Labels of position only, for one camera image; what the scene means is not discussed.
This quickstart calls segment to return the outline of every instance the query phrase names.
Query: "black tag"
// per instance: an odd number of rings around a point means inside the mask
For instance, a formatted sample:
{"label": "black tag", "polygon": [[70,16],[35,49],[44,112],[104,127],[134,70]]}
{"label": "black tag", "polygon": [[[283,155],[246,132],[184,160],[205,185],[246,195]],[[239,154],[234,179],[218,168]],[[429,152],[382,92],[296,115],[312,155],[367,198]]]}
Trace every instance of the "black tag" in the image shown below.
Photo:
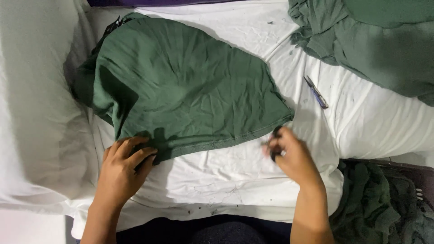
{"label": "black tag", "polygon": [[119,15],[117,20],[115,20],[113,23],[111,23],[111,24],[109,24],[109,25],[107,26],[107,28],[105,29],[105,32],[104,32],[104,35],[103,35],[103,36],[105,36],[105,35],[111,33],[111,32],[114,31],[116,28],[118,28],[118,27],[121,25],[120,20],[121,20],[121,16]]}

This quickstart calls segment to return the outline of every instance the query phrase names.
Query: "bed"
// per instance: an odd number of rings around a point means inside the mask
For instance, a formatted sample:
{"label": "bed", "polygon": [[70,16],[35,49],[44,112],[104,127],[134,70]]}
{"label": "bed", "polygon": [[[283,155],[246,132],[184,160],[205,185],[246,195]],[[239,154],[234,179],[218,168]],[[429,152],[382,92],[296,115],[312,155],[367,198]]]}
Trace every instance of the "bed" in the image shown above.
{"label": "bed", "polygon": [[[180,21],[267,62],[286,104],[296,111],[288,126],[306,141],[321,172],[329,214],[342,195],[343,177],[336,169],[339,158],[382,158],[434,150],[434,108],[382,89],[342,67],[324,64],[291,45],[289,36],[298,26],[287,15],[286,0],[95,9],[79,0],[45,1],[37,7],[42,8],[41,13],[20,7],[24,5],[28,6],[24,1],[9,3],[9,12],[0,12],[3,63],[25,70],[2,66],[6,86],[0,90],[5,95],[0,100],[4,108],[0,142],[6,157],[1,167],[7,175],[1,177],[0,206],[70,215],[77,239],[92,202],[102,153],[113,143],[114,131],[90,109],[76,104],[68,96],[66,83],[105,27],[129,12]],[[23,11],[26,19],[9,24],[18,28],[29,23],[29,29],[7,39],[11,30],[3,28],[3,20]],[[44,13],[59,21],[51,21]],[[42,28],[36,20],[48,26]],[[32,33],[31,28],[39,34],[23,39]],[[59,32],[62,37],[54,35]],[[13,57],[7,46],[27,52],[19,51]],[[41,55],[47,58],[39,63]],[[53,69],[35,75],[44,65]],[[320,108],[303,75],[312,78],[330,106],[327,110]],[[41,96],[44,89],[48,92]],[[59,92],[63,103],[59,103]],[[11,94],[18,94],[26,106]],[[125,205],[118,231],[157,217],[189,220],[214,214],[291,222],[299,187],[261,155],[260,143],[267,138],[162,162]]]}

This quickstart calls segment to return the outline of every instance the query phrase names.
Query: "right hand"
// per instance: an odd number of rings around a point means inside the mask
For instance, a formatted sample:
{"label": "right hand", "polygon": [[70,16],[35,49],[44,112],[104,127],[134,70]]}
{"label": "right hand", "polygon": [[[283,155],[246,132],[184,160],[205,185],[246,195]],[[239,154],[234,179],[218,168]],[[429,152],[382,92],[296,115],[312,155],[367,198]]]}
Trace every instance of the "right hand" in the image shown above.
{"label": "right hand", "polygon": [[324,188],[306,143],[299,140],[292,130],[285,126],[280,128],[278,135],[280,138],[270,138],[268,146],[264,147],[265,155],[269,156],[270,151],[284,150],[284,156],[276,156],[276,164],[289,178],[299,184],[300,188]]}

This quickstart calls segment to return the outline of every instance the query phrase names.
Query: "white bed sheet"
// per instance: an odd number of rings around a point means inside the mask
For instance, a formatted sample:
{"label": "white bed sheet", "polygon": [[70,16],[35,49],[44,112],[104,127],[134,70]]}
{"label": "white bed sheet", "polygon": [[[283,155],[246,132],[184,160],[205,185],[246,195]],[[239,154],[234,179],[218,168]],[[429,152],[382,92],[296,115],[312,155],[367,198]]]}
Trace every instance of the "white bed sheet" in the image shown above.
{"label": "white bed sheet", "polygon": [[[306,56],[293,51],[288,59],[287,39],[297,25],[287,16],[285,0],[246,1],[184,7],[136,8],[151,17],[163,17],[202,29],[212,37],[261,57],[286,103],[296,109],[295,133],[306,141],[327,187],[329,214],[342,195],[339,157],[323,111],[308,86],[300,79]],[[94,9],[89,20],[99,39],[117,16],[133,9]],[[104,148],[113,143],[113,128],[97,116],[90,120],[101,162]],[[183,155],[162,162],[148,176],[139,192],[127,202],[118,230],[143,224],[156,217],[189,220],[214,214],[237,214],[272,221],[291,222],[299,186],[262,156],[260,142]],[[75,200],[81,209],[74,217],[73,236],[80,238],[88,199]]]}
{"label": "white bed sheet", "polygon": [[[329,214],[338,206],[342,175],[338,158],[381,158],[434,150],[434,108],[330,66],[290,45],[298,26],[287,15],[286,0],[242,1],[164,8],[94,9],[89,20],[98,40],[118,15],[135,11],[204,30],[261,57],[280,93],[296,109],[292,127],[307,141],[327,186]],[[309,75],[330,108],[321,110],[302,76]],[[113,128],[93,116],[94,140],[101,162],[113,142]],[[291,222],[298,186],[269,160],[259,143],[177,157],[155,167],[122,211],[118,230],[152,218],[188,220],[214,214],[238,214]],[[73,201],[73,235],[80,238],[89,199]]]}

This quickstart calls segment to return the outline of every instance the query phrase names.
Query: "hand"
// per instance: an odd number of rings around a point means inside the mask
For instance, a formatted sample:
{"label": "hand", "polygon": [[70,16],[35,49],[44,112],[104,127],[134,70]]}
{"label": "hand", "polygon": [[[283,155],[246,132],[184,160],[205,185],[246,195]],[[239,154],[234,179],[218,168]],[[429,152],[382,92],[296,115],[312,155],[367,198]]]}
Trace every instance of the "hand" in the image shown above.
{"label": "hand", "polygon": [[270,151],[279,152],[284,150],[284,156],[276,156],[276,164],[300,188],[324,187],[318,169],[312,160],[306,143],[299,140],[294,133],[287,127],[282,127],[278,131],[280,138],[271,138],[268,146],[264,147],[264,153],[270,155]]}
{"label": "hand", "polygon": [[138,150],[131,157],[129,155],[134,146],[147,141],[147,138],[140,136],[128,137],[116,141],[104,151],[93,204],[122,208],[139,190],[152,169],[155,156],[149,157],[137,172],[134,168],[157,150],[147,147]]}

